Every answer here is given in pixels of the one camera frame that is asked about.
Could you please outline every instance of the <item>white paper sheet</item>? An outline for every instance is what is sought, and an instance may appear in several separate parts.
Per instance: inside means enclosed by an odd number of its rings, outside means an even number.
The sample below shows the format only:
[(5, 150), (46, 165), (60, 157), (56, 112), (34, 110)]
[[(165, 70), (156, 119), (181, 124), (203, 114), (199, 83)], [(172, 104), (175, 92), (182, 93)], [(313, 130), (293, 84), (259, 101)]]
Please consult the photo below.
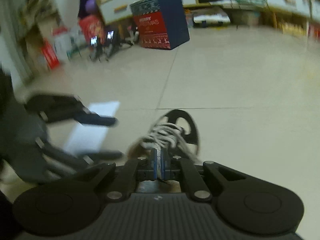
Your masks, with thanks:
[[(101, 116), (114, 116), (120, 102), (92, 103), (88, 109)], [(65, 143), (63, 150), (71, 155), (83, 153), (84, 151), (99, 151), (109, 128), (105, 126), (87, 125), (78, 123)]]

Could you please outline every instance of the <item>red bag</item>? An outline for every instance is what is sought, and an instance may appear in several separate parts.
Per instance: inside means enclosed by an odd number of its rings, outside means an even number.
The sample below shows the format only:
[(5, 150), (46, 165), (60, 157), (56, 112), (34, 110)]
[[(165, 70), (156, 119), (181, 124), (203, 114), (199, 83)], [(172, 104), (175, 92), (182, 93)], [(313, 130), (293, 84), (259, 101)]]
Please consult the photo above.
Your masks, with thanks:
[(60, 65), (57, 55), (48, 41), (44, 41), (44, 46), (41, 48), (41, 51), (51, 69)]
[(88, 44), (90, 44), (91, 38), (95, 36), (98, 36), (100, 38), (101, 44), (104, 44), (104, 25), (97, 16), (87, 16), (86, 18), (79, 21), (79, 26)]

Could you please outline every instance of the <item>black rubber pad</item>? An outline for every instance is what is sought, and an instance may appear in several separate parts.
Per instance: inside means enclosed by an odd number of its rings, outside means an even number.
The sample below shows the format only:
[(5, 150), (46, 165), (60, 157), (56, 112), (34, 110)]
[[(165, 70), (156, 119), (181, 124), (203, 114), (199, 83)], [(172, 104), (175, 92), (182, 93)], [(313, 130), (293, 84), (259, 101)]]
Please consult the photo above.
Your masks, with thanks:
[(304, 207), (286, 188), (240, 180), (218, 197), (217, 210), (236, 228), (255, 235), (279, 235), (296, 230)]
[(61, 236), (76, 232), (96, 220), (97, 195), (81, 181), (69, 181), (59, 189), (46, 184), (20, 195), (13, 205), (15, 219), (29, 232)]
[(23, 233), (17, 240), (301, 240), (296, 234), (256, 237), (226, 225), (209, 204), (185, 193), (133, 193), (129, 200), (108, 204), (91, 225), (59, 237)]

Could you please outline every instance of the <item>ribbed black surface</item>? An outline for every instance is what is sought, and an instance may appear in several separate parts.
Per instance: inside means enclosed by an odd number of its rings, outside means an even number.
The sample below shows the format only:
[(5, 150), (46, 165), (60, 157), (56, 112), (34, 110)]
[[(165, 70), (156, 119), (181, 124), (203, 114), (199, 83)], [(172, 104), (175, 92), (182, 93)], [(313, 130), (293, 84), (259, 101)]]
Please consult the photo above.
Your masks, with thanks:
[(224, 224), (211, 207), (184, 193), (134, 193), (122, 203), (109, 204), (87, 228), (68, 236), (39, 237), (27, 233), (17, 240), (301, 240), (296, 234), (249, 236)]

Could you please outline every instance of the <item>drawer handle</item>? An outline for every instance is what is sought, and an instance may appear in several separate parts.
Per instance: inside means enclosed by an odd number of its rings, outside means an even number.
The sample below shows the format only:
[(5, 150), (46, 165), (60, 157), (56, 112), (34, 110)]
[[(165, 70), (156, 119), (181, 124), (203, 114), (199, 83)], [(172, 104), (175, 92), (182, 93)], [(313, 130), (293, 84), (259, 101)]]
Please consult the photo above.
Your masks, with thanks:
[(115, 8), (114, 11), (115, 11), (115, 13), (118, 13), (118, 12), (120, 12), (120, 11), (126, 10), (127, 7), (128, 7), (128, 5), (127, 5), (127, 4), (124, 4), (124, 5), (121, 5), (121, 6), (117, 7), (117, 8)]

